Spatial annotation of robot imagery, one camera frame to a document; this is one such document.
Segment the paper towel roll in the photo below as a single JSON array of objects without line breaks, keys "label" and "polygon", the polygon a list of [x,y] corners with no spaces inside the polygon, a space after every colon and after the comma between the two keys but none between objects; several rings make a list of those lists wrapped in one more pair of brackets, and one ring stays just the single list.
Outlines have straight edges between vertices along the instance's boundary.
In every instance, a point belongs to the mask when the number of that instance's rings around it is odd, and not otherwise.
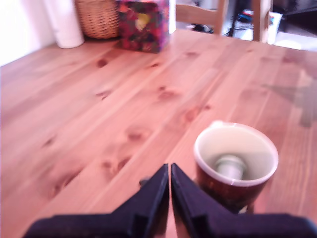
[{"label": "paper towel roll", "polygon": [[169,0],[168,32],[172,34],[176,30],[176,0]]},{"label": "paper towel roll", "polygon": [[64,49],[84,43],[73,0],[45,0],[56,42]]}]

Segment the mug rim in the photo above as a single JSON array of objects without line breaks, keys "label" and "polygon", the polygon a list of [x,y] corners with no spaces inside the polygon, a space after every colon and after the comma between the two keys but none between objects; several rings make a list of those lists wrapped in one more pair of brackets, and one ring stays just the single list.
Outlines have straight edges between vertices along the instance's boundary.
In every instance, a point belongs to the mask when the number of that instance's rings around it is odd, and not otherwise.
[{"label": "mug rim", "polygon": [[[274,158],[274,162],[273,162],[273,166],[272,169],[270,170],[269,173],[267,173],[265,176],[261,177],[261,178],[257,178],[257,179],[252,179],[252,180],[240,180],[240,179],[232,179],[232,178],[228,178],[226,176],[223,176],[219,173],[217,173],[217,171],[215,171],[214,169],[212,169],[201,157],[201,154],[199,152],[198,149],[198,145],[202,139],[202,137],[216,129],[216,128],[220,128],[220,127],[238,127],[240,129],[243,130],[247,130],[248,132],[251,132],[254,136],[256,136],[257,138],[259,138],[260,140],[262,140],[264,143],[266,143],[272,153],[272,156]],[[223,122],[222,125],[220,126],[215,126],[213,127],[212,125],[208,128],[206,128],[205,130],[203,130],[197,137],[196,141],[195,141],[195,145],[194,145],[194,154],[195,154],[195,160],[196,163],[198,164],[198,166],[210,177],[228,184],[228,185],[232,185],[232,186],[238,186],[238,187],[250,187],[250,186],[255,186],[255,185],[259,185],[262,184],[264,182],[266,182],[276,171],[277,169],[277,165],[278,165],[278,151],[276,146],[273,144],[273,142],[262,132],[260,132],[259,130],[251,127],[251,126],[247,126],[244,124],[239,124],[239,123],[227,123],[227,122]]]}]

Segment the tissue box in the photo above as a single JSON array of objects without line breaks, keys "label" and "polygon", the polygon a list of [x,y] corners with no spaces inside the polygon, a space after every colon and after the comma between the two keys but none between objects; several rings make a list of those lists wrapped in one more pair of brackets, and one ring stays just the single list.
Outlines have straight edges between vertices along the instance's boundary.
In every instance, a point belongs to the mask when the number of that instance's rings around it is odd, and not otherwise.
[{"label": "tissue box", "polygon": [[121,46],[133,51],[157,53],[169,39],[169,0],[120,0]]}]

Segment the wooden table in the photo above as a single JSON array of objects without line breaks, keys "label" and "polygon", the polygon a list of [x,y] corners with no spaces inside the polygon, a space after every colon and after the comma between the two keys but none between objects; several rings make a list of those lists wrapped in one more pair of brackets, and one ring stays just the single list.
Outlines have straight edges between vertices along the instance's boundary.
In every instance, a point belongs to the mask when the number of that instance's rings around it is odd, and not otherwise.
[{"label": "wooden table", "polygon": [[1,68],[3,238],[53,214],[111,212],[163,163],[194,179],[194,141],[215,119],[280,153],[255,211],[317,223],[317,53],[186,30],[160,54],[115,44],[53,45]]}]

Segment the red mug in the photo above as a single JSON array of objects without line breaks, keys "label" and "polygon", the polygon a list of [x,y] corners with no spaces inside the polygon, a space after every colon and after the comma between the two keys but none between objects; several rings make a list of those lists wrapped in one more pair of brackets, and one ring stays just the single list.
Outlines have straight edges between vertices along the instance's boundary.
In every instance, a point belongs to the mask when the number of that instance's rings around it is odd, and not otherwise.
[{"label": "red mug", "polygon": [[[233,212],[253,204],[278,165],[273,142],[260,131],[238,123],[215,121],[196,139],[197,181],[204,191]],[[223,155],[240,158],[240,179],[218,172]]]}]

